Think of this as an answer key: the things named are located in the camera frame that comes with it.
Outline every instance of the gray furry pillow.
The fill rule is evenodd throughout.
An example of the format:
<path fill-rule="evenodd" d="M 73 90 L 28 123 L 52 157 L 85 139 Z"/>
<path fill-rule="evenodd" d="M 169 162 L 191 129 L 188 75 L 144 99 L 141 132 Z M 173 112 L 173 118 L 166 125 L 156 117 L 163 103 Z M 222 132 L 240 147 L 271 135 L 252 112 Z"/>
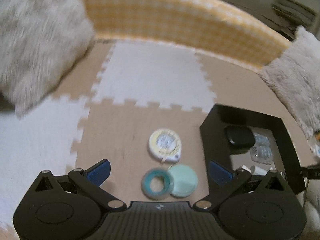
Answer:
<path fill-rule="evenodd" d="M 81 0 L 0 0 L 0 92 L 24 114 L 94 41 Z"/>
<path fill-rule="evenodd" d="M 320 130 L 320 42 L 302 26 L 296 39 L 260 73 L 307 138 Z"/>

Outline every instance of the yellow checkered fabric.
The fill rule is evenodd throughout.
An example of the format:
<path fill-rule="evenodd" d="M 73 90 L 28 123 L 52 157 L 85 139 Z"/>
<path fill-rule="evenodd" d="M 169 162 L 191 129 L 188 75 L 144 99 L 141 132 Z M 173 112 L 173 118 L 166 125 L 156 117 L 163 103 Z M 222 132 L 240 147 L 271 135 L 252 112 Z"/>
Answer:
<path fill-rule="evenodd" d="M 100 38 L 167 41 L 262 67 L 291 43 L 220 0 L 84 0 Z"/>

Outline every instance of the fluffy cushion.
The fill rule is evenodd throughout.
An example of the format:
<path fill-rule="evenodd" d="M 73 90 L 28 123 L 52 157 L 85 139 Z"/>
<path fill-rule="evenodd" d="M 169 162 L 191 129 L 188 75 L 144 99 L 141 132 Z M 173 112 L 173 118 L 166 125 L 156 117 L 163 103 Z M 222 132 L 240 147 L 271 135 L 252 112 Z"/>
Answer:
<path fill-rule="evenodd" d="M 296 36 L 260 76 L 310 138 L 320 130 L 320 42 L 301 26 Z"/>
<path fill-rule="evenodd" d="M 0 91 L 17 114 L 54 88 L 94 39 L 81 0 L 0 0 Z"/>

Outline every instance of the teal tape roll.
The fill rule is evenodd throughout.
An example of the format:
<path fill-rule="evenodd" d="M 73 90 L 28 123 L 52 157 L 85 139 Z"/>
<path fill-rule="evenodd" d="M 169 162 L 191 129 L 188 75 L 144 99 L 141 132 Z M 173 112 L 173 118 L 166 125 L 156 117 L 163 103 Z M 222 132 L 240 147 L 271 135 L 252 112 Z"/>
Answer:
<path fill-rule="evenodd" d="M 164 188 L 161 191 L 153 191 L 150 188 L 152 179 L 161 178 L 164 182 Z M 151 199 L 160 200 L 167 198 L 173 190 L 173 178 L 171 174 L 163 169 L 155 168 L 148 171 L 142 179 L 143 193 Z"/>

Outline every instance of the tape measure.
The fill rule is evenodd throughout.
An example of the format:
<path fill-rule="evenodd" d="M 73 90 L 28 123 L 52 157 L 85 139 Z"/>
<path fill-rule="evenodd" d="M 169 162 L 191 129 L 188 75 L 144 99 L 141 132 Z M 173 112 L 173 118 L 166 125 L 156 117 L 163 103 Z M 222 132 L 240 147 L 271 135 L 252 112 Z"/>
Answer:
<path fill-rule="evenodd" d="M 176 163 L 181 157 L 180 137 L 172 130 L 158 129 L 150 136 L 149 151 L 161 162 Z"/>

